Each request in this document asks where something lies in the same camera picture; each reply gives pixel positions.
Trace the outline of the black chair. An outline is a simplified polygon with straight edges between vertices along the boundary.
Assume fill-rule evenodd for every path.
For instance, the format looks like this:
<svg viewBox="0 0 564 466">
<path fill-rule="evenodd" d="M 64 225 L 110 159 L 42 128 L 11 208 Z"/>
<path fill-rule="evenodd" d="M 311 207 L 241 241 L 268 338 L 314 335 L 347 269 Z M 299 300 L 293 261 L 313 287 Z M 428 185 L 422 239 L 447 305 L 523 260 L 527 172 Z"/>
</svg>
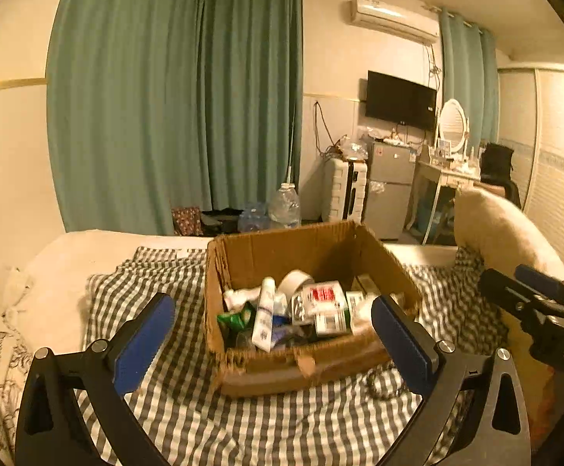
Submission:
<svg viewBox="0 0 564 466">
<path fill-rule="evenodd" d="M 486 145 L 480 157 L 481 181 L 489 185 L 500 186 L 505 190 L 505 198 L 522 208 L 519 188 L 511 179 L 512 156 L 514 150 L 496 143 Z"/>
</svg>

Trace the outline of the white air conditioner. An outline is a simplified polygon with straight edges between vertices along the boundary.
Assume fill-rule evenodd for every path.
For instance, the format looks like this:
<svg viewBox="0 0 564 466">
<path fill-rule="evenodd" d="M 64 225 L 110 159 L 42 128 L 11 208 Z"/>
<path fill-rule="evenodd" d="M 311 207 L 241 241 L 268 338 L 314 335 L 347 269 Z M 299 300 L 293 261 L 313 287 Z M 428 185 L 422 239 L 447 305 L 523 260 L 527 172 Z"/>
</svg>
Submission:
<svg viewBox="0 0 564 466">
<path fill-rule="evenodd" d="M 351 22 L 411 41 L 434 44 L 440 39 L 437 20 L 379 0 L 350 0 Z"/>
</svg>

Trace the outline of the green snack packet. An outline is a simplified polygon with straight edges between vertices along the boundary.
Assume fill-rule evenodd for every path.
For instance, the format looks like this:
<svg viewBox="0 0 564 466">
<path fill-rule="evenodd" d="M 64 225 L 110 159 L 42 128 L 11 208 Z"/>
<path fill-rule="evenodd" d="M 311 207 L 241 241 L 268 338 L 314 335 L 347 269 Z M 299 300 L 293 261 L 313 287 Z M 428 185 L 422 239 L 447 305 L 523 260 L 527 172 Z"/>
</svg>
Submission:
<svg viewBox="0 0 564 466">
<path fill-rule="evenodd" d="M 247 302 L 239 311 L 220 313 L 217 316 L 217 322 L 221 327 L 235 334 L 240 334 L 240 332 L 253 327 L 256 312 L 257 309 L 255 309 L 251 303 Z"/>
</svg>

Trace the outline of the grey mini fridge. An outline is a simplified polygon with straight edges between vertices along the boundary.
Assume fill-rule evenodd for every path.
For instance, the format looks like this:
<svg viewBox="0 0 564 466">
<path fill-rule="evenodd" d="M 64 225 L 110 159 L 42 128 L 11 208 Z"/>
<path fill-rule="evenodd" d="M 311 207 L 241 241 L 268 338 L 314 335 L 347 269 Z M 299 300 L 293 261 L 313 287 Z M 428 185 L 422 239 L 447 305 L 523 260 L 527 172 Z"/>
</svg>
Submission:
<svg viewBox="0 0 564 466">
<path fill-rule="evenodd" d="M 409 146 L 372 144 L 364 223 L 378 239 L 391 241 L 401 237 L 414 175 L 415 157 Z"/>
</svg>

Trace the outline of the white tape roll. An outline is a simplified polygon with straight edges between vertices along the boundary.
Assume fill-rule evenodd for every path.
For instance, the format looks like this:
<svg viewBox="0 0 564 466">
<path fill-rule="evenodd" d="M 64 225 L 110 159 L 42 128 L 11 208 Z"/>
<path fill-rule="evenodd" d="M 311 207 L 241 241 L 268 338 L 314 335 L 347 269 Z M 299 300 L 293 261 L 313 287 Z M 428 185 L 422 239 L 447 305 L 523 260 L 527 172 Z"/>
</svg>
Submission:
<svg viewBox="0 0 564 466">
<path fill-rule="evenodd" d="M 305 285 L 313 284 L 313 277 L 302 270 L 291 270 L 276 288 L 277 292 L 283 294 L 286 298 L 291 299 L 294 295 L 301 291 Z"/>
</svg>

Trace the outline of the white wardrobe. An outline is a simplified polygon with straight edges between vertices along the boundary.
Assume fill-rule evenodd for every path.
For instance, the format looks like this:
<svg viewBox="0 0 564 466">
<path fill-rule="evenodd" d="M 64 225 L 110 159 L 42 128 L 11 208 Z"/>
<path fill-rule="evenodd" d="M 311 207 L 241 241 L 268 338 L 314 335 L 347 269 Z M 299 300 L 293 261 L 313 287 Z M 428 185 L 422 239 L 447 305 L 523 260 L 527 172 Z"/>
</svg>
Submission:
<svg viewBox="0 0 564 466">
<path fill-rule="evenodd" d="M 564 263 L 564 64 L 514 64 L 499 78 L 499 144 L 514 151 L 524 214 Z"/>
</svg>

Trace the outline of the checkered gingham blanket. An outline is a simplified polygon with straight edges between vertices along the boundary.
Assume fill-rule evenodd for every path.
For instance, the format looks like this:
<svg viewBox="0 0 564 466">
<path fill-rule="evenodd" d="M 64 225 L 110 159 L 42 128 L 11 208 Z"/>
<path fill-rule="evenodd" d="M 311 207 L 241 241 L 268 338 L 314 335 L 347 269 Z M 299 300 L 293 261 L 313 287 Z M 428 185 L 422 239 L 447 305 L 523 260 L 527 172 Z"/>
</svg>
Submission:
<svg viewBox="0 0 564 466">
<path fill-rule="evenodd" d="M 89 278 L 84 343 L 112 337 L 156 295 L 174 301 L 174 326 L 143 381 L 125 398 L 172 465 L 372 465 L 421 399 L 369 334 L 298 352 L 213 346 L 204 251 L 139 248 Z"/>
</svg>

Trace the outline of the beige pillow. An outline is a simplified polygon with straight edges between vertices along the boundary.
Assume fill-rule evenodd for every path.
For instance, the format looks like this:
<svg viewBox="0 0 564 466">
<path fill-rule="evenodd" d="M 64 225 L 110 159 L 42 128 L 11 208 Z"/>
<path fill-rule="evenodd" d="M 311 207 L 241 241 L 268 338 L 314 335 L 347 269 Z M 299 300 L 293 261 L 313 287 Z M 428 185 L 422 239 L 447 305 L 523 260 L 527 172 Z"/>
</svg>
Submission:
<svg viewBox="0 0 564 466">
<path fill-rule="evenodd" d="M 564 263 L 543 233 L 513 203 L 478 187 L 455 194 L 455 243 L 487 268 L 513 276 L 524 264 L 564 281 Z"/>
</svg>

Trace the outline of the small brown cardboard box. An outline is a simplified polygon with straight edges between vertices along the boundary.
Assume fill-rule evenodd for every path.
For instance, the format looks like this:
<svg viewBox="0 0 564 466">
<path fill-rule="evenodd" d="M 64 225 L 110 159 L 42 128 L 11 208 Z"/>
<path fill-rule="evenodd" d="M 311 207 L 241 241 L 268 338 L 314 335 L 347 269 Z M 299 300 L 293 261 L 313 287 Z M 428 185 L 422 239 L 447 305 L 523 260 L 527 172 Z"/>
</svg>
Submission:
<svg viewBox="0 0 564 466">
<path fill-rule="evenodd" d="M 371 276 L 369 276 L 367 273 L 363 273 L 363 275 L 355 276 L 353 278 L 351 290 L 361 292 L 365 296 L 381 295 L 379 286 L 375 284 L 375 282 L 373 282 Z"/>
</svg>

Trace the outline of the white red medicine box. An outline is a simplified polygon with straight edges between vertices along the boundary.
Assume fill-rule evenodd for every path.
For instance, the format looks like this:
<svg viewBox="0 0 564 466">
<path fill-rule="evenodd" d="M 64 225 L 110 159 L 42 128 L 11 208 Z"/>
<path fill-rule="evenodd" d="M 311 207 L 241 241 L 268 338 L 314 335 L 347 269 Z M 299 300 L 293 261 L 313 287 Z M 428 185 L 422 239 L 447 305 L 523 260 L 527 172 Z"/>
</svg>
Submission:
<svg viewBox="0 0 564 466">
<path fill-rule="evenodd" d="M 301 296 L 306 316 L 336 313 L 348 308 L 346 295 L 339 281 L 305 285 L 302 288 Z"/>
</svg>

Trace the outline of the white tube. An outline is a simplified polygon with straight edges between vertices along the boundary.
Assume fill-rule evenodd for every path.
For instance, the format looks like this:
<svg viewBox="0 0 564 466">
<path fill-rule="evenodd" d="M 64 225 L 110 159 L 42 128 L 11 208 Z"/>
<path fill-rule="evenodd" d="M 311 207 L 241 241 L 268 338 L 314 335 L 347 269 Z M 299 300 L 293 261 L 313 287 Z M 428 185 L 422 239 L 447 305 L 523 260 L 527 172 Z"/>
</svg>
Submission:
<svg viewBox="0 0 564 466">
<path fill-rule="evenodd" d="M 257 313 L 255 314 L 255 324 L 251 342 L 252 344 L 265 352 L 271 349 L 272 336 L 272 319 L 274 310 L 274 297 L 276 296 L 276 282 L 270 276 L 262 281 L 260 289 L 260 298 L 258 302 Z"/>
</svg>

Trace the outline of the black wall television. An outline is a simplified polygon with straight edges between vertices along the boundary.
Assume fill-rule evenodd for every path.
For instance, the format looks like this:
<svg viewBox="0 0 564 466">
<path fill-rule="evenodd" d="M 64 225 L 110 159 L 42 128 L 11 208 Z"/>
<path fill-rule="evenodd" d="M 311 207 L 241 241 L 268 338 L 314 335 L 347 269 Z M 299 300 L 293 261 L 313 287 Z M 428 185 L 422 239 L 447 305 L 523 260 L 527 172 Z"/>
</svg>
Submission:
<svg viewBox="0 0 564 466">
<path fill-rule="evenodd" d="M 399 77 L 368 71 L 365 116 L 431 132 L 437 91 Z"/>
</svg>

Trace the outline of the white round vanity mirror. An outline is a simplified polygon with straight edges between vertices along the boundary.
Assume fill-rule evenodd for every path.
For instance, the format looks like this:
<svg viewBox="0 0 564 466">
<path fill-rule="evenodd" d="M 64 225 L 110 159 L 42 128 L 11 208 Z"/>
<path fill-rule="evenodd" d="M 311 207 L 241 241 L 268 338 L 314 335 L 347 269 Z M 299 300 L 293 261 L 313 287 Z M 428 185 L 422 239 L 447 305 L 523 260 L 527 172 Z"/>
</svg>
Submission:
<svg viewBox="0 0 564 466">
<path fill-rule="evenodd" d="M 443 104 L 437 119 L 436 147 L 451 155 L 462 155 L 467 150 L 468 139 L 469 119 L 461 103 L 450 98 Z"/>
</svg>

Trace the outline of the green curtain by wardrobe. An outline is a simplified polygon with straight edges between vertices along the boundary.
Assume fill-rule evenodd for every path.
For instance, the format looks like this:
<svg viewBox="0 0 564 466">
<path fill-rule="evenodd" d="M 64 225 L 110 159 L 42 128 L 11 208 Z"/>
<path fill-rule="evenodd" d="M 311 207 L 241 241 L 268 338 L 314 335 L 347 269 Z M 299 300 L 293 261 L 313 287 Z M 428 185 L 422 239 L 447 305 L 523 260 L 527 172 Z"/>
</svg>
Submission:
<svg viewBox="0 0 564 466">
<path fill-rule="evenodd" d="M 487 28 L 441 8 L 443 98 L 455 99 L 469 119 L 468 148 L 495 142 L 499 119 L 496 40 Z"/>
</svg>

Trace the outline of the large water bottle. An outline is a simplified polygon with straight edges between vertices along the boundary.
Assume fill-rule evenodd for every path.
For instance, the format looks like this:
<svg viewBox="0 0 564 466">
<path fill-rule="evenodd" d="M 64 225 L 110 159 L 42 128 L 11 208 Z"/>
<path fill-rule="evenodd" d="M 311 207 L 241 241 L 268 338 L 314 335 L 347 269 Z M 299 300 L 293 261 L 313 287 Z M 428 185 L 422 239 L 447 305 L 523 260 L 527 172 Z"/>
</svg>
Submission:
<svg viewBox="0 0 564 466">
<path fill-rule="evenodd" d="M 273 228 L 295 228 L 301 225 L 300 198 L 295 184 L 281 184 L 269 203 L 268 215 Z"/>
</svg>

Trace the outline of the white suitcase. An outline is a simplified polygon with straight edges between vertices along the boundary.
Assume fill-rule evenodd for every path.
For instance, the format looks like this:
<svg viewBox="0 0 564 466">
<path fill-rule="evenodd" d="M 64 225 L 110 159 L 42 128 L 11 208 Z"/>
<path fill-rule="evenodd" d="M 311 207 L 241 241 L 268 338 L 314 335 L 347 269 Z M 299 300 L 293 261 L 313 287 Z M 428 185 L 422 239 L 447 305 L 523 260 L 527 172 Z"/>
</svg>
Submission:
<svg viewBox="0 0 564 466">
<path fill-rule="evenodd" d="M 331 158 L 324 164 L 321 218 L 324 222 L 361 222 L 368 166 L 365 162 Z"/>
</svg>

